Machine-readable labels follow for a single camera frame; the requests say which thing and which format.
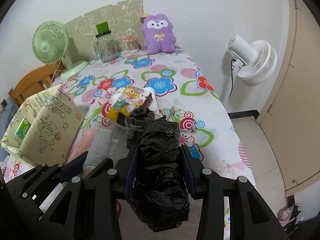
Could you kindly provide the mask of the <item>white standing fan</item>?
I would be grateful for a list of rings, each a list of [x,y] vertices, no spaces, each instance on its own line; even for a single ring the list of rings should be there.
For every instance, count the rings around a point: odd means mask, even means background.
[[[236,79],[246,86],[257,86],[274,72],[278,59],[275,49],[266,40],[247,43],[241,36],[233,35],[226,48],[234,58],[230,63],[231,77],[220,96],[223,105],[231,96]]]

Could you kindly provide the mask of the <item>cartoon print tissue pack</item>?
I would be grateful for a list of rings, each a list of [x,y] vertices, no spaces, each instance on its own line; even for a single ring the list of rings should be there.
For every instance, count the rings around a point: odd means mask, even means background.
[[[139,106],[148,107],[151,101],[151,92],[128,85],[123,88],[116,100],[111,103],[111,108],[107,112],[107,117],[110,120],[117,122],[120,114],[129,116],[130,113]]]

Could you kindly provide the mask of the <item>pink folded cloth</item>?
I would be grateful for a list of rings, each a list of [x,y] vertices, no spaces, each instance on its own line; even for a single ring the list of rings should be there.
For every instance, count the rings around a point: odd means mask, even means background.
[[[89,128],[83,136],[78,135],[78,137],[72,144],[66,163],[72,161],[73,159],[89,150],[98,129],[99,128],[93,126]]]

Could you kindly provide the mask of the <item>grey sock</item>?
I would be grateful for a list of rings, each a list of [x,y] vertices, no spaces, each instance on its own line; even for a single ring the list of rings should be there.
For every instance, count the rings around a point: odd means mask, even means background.
[[[136,144],[146,127],[155,119],[154,111],[143,106],[135,108],[129,116],[125,118],[125,132],[127,146]]]

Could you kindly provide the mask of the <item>white towel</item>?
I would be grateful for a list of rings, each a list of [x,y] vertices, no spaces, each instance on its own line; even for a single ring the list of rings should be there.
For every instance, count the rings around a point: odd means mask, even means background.
[[[139,107],[145,107],[153,111],[156,119],[162,116],[154,89],[142,89],[128,85],[118,89],[111,96],[111,107],[107,110],[107,117],[125,128],[125,118]]]

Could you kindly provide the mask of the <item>wall power socket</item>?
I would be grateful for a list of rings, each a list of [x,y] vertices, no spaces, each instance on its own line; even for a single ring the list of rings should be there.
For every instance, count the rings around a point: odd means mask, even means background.
[[[1,102],[1,107],[3,109],[5,109],[7,107],[7,105],[8,105],[7,101],[5,99],[3,99],[3,101]]]

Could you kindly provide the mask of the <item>purple plush bunny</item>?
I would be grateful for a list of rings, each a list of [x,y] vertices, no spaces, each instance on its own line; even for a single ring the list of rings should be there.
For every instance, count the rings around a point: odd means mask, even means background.
[[[151,15],[144,19],[142,33],[144,46],[148,54],[172,53],[175,50],[176,37],[173,25],[166,15]]]

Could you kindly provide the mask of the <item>green desk fan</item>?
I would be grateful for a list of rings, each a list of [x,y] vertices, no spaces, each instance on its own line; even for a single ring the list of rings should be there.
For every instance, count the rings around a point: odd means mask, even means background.
[[[65,25],[59,21],[46,21],[40,24],[31,40],[35,57],[45,64],[62,62],[65,70],[62,79],[68,79],[88,66],[87,61],[73,63],[69,55],[69,33]]]

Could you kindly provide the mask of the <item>beige wooden door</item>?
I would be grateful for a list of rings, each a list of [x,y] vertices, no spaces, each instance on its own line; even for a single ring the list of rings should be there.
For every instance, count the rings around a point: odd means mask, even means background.
[[[319,25],[303,0],[289,0],[285,54],[258,123],[286,196],[319,181]]]

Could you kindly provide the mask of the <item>orange lid toothpick jar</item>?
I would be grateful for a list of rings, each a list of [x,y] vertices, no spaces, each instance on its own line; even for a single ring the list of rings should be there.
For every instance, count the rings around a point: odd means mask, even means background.
[[[137,52],[140,49],[138,38],[136,36],[125,37],[124,43],[126,45],[127,51],[131,53]]]

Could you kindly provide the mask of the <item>glass mason jar mug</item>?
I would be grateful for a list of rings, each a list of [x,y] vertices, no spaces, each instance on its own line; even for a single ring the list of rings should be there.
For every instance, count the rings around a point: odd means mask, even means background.
[[[118,56],[118,49],[112,31],[97,34],[96,47],[102,62],[107,63],[115,60]]]

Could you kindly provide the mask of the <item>green cup on jar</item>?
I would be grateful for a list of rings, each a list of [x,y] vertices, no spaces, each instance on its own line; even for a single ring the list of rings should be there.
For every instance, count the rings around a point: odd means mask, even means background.
[[[103,34],[109,31],[108,22],[99,23],[96,25],[98,34]]]

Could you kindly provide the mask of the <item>black plastic bag bundle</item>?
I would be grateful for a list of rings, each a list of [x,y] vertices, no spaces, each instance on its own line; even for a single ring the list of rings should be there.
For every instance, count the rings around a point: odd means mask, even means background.
[[[178,228],[189,219],[179,138],[178,124],[165,117],[150,123],[140,137],[135,181],[127,202],[153,232]]]

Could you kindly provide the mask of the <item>green tissue pack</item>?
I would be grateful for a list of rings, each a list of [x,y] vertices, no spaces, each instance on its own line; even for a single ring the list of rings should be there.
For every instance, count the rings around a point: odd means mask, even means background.
[[[15,131],[16,137],[18,137],[20,141],[23,141],[30,127],[31,123],[26,118],[23,118]]]

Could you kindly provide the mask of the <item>cream cartoon storage box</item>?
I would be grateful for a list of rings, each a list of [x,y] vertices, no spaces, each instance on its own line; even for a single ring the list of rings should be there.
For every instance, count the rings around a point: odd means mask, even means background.
[[[15,131],[23,118],[30,123],[23,141]],[[28,97],[1,139],[1,147],[29,165],[65,163],[84,117],[62,85]]]

